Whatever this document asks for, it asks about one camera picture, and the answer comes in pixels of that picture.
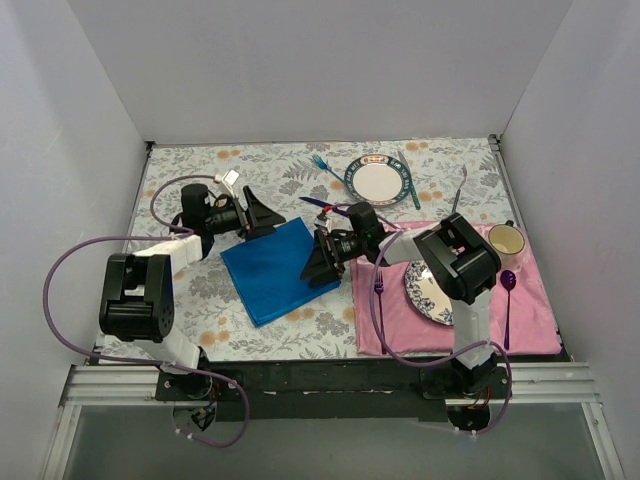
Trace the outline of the blue satin napkin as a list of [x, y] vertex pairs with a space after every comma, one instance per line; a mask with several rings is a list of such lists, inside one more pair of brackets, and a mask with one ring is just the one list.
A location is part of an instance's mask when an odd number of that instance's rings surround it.
[[221, 253], [254, 327], [262, 327], [340, 286], [338, 280], [312, 287], [300, 279], [313, 238], [299, 217], [266, 236]]

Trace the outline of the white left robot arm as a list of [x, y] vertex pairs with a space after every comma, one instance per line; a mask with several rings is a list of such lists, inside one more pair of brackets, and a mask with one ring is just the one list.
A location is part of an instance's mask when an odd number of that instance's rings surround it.
[[174, 326], [173, 276], [206, 258], [219, 234], [235, 231], [249, 241], [273, 233], [285, 222], [249, 187], [243, 188], [243, 194], [245, 205], [231, 191], [211, 200], [206, 185], [184, 186], [179, 219], [193, 233], [133, 254], [113, 254], [106, 265], [101, 331], [136, 344], [162, 367], [182, 371], [178, 387], [193, 400], [211, 392], [213, 377], [199, 366], [201, 349]]

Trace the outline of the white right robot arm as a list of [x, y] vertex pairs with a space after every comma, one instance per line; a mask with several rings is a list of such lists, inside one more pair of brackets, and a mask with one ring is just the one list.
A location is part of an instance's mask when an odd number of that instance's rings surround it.
[[452, 377], [454, 389], [464, 397], [485, 390], [497, 367], [489, 322], [490, 291], [496, 285], [501, 261], [484, 238], [460, 214], [453, 213], [429, 227], [388, 231], [387, 222], [367, 202], [348, 206], [351, 228], [330, 229], [329, 206], [316, 217], [313, 247], [300, 279], [319, 287], [341, 278], [344, 264], [361, 256], [373, 263], [370, 284], [379, 279], [380, 269], [391, 265], [423, 261], [436, 285], [450, 299], [454, 326], [453, 352], [431, 362], [400, 357], [387, 344], [380, 309], [374, 306], [375, 292], [369, 294], [370, 317], [382, 352], [415, 368], [443, 367]]

